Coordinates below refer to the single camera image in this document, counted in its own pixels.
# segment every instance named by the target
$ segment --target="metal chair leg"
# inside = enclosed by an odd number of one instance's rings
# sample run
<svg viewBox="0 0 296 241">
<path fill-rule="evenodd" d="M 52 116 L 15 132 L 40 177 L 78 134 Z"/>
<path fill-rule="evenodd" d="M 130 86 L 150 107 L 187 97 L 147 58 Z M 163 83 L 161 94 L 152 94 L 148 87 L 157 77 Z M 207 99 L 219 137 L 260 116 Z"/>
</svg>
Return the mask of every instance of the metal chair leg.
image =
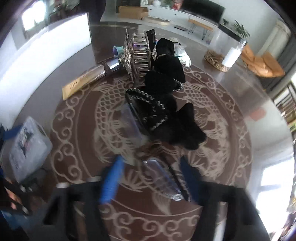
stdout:
<svg viewBox="0 0 296 241">
<path fill-rule="evenodd" d="M 191 28 L 189 29 L 189 32 L 188 32 L 188 34 L 190 34 L 190 33 L 192 33 L 192 32 L 193 32 L 193 31 L 192 31 L 192 30 L 193 30 L 193 28 L 194 28 L 194 24 L 192 24 L 192 25 L 191 25 Z"/>
<path fill-rule="evenodd" d="M 193 29 L 192 29 L 192 33 L 194 32 L 194 30 L 196 29 L 197 25 L 194 24 Z"/>
<path fill-rule="evenodd" d="M 206 34 L 207 34 L 207 29 L 205 28 L 204 31 L 203 31 L 203 33 L 202 33 L 202 40 L 205 39 Z"/>
</svg>

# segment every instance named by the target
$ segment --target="white wall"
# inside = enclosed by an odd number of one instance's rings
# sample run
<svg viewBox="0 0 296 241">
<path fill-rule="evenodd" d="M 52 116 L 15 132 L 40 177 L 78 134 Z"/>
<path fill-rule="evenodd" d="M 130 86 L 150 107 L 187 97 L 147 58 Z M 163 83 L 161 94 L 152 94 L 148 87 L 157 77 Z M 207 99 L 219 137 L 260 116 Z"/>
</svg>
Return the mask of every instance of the white wall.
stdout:
<svg viewBox="0 0 296 241">
<path fill-rule="evenodd" d="M 17 20 L 17 22 L 14 24 L 14 26 L 11 29 L 11 34 L 12 34 L 12 37 L 13 37 L 13 40 L 15 42 L 15 46 L 17 47 L 17 49 L 22 47 L 27 41 L 25 38 L 23 28 L 24 27 L 22 25 L 22 18 L 19 17 L 19 19 Z"/>
<path fill-rule="evenodd" d="M 211 0 L 225 8 L 222 18 L 230 23 L 237 20 L 248 30 L 247 39 L 254 53 L 257 53 L 280 16 L 264 0 Z"/>
<path fill-rule="evenodd" d="M 111 11 L 114 12 L 116 11 L 116 0 L 106 0 L 106 7 L 105 11 Z"/>
<path fill-rule="evenodd" d="M 7 66 L 9 60 L 14 56 L 16 51 L 17 48 L 10 31 L 0 47 L 0 73 Z"/>
<path fill-rule="evenodd" d="M 7 69 L 2 70 L 0 123 L 3 126 L 11 128 L 38 86 L 63 62 L 91 43 L 87 14 L 58 24 L 53 23 L 32 37 L 17 51 Z"/>
</svg>

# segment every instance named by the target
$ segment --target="window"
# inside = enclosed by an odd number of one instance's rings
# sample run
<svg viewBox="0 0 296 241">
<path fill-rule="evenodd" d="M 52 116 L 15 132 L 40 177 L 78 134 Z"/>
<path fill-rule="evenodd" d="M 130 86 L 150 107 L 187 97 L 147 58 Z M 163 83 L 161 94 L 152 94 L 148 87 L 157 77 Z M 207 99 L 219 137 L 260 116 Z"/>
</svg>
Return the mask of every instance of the window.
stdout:
<svg viewBox="0 0 296 241">
<path fill-rule="evenodd" d="M 256 208 L 268 233 L 282 228 L 294 177 L 294 158 L 267 167 L 263 171 Z"/>
<path fill-rule="evenodd" d="M 26 31 L 35 27 L 45 19 L 46 8 L 43 1 L 35 2 L 22 15 L 22 23 Z"/>
</svg>

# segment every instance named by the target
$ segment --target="plastic storage box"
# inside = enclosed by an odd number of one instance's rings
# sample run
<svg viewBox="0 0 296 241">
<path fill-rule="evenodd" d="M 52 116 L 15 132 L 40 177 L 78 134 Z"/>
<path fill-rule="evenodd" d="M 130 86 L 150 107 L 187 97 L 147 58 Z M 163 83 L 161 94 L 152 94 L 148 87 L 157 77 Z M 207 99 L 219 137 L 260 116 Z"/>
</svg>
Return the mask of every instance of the plastic storage box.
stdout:
<svg viewBox="0 0 296 241">
<path fill-rule="evenodd" d="M 216 69 L 227 72 L 240 56 L 247 41 L 223 25 L 214 30 L 213 36 L 205 59 Z"/>
<path fill-rule="evenodd" d="M 9 162 L 17 182 L 40 168 L 52 149 L 43 128 L 28 117 L 16 135 L 9 154 Z"/>
</svg>

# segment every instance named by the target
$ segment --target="tv stand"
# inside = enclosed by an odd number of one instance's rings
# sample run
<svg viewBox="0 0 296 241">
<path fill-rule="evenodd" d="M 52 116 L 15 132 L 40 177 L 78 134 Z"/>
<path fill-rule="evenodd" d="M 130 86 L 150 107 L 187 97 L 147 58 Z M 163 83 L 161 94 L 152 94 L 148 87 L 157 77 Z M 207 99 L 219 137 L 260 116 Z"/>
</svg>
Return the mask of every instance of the tv stand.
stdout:
<svg viewBox="0 0 296 241">
<path fill-rule="evenodd" d="M 194 15 L 192 13 L 189 13 L 188 11 L 175 10 L 168 7 L 153 6 L 148 4 L 142 5 L 142 7 L 148 8 L 148 15 L 151 17 L 166 19 L 169 20 L 172 25 L 179 25 L 190 30 L 192 29 L 192 27 L 201 26 L 206 29 L 206 31 L 213 31 L 218 26 L 218 23 L 215 23 L 204 17 Z"/>
</svg>

